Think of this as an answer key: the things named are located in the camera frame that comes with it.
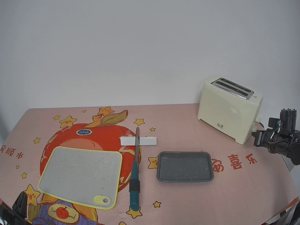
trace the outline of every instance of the cable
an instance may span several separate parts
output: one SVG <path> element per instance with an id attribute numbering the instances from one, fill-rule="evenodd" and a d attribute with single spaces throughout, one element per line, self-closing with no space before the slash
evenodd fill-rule
<path id="1" fill-rule="evenodd" d="M 273 129 L 273 133 L 270 137 L 270 139 L 272 139 L 273 135 L 275 134 L 275 131 L 280 129 L 280 127 L 283 125 L 283 122 L 280 122 L 274 129 Z M 281 143 L 283 140 L 280 140 L 280 141 L 275 141 L 275 142 L 270 142 L 267 138 L 267 141 L 268 141 L 268 144 L 277 144 L 277 143 Z"/>
<path id="2" fill-rule="evenodd" d="M 297 140 L 297 141 L 291 143 L 290 145 L 286 146 L 285 148 L 283 148 L 283 149 L 281 149 L 281 150 L 279 150 L 279 151 L 277 151 L 277 152 L 270 152 L 270 150 L 269 150 L 269 153 L 275 154 L 275 153 L 282 152 L 284 149 L 289 148 L 290 146 L 292 146 L 292 145 L 294 145 L 294 144 L 300 144 L 300 142 L 298 142 L 298 140 Z"/>

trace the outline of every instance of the knife handle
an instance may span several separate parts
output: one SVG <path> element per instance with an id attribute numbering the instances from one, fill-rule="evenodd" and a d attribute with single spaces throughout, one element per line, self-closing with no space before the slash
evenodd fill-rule
<path id="1" fill-rule="evenodd" d="M 133 211 L 140 210 L 140 181 L 139 173 L 137 171 L 137 162 L 133 161 L 131 179 L 129 181 L 129 193 L 130 193 L 130 208 Z"/>
<path id="2" fill-rule="evenodd" d="M 139 192 L 134 192 L 134 191 L 130 192 L 130 208 L 136 212 L 140 210 L 139 196 L 140 196 Z"/>

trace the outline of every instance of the toaster logo text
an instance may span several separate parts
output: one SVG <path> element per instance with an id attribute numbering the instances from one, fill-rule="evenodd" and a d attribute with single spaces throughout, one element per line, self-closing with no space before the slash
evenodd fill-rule
<path id="1" fill-rule="evenodd" d="M 222 129 L 223 129 L 223 127 L 224 127 L 224 126 L 223 126 L 222 124 L 220 124 L 220 123 L 218 123 L 217 126 L 220 127 L 220 128 L 222 128 Z"/>

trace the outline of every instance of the cartoon apple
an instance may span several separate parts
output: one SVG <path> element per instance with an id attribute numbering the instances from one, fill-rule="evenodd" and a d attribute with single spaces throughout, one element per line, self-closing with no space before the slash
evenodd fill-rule
<path id="1" fill-rule="evenodd" d="M 97 127 L 90 127 L 91 124 L 86 123 L 73 124 L 72 127 L 65 130 L 59 130 L 57 133 L 55 133 L 48 141 L 43 151 L 40 162 L 40 174 L 43 173 L 53 149 L 58 146 L 100 151 L 117 151 L 123 156 L 118 189 L 118 191 L 121 191 L 129 182 L 132 163 L 134 161 L 135 147 L 122 147 L 120 137 L 135 136 L 135 134 L 126 127 L 114 125 L 114 122 L 121 122 L 119 120 L 107 121 L 107 123 L 109 122 L 110 124 L 108 125 L 104 124 Z M 88 135 L 81 136 L 77 134 L 77 131 L 80 129 L 89 129 L 92 132 Z"/>
<path id="2" fill-rule="evenodd" d="M 67 219 L 69 217 L 69 212 L 67 211 L 67 207 L 59 207 L 56 210 L 56 215 L 60 219 Z"/>

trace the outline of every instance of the gray baking tray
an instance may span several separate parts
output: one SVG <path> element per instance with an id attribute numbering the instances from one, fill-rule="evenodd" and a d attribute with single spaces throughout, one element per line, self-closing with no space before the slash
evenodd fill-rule
<path id="1" fill-rule="evenodd" d="M 160 182 L 209 182 L 212 160 L 207 152 L 161 152 L 156 177 Z"/>

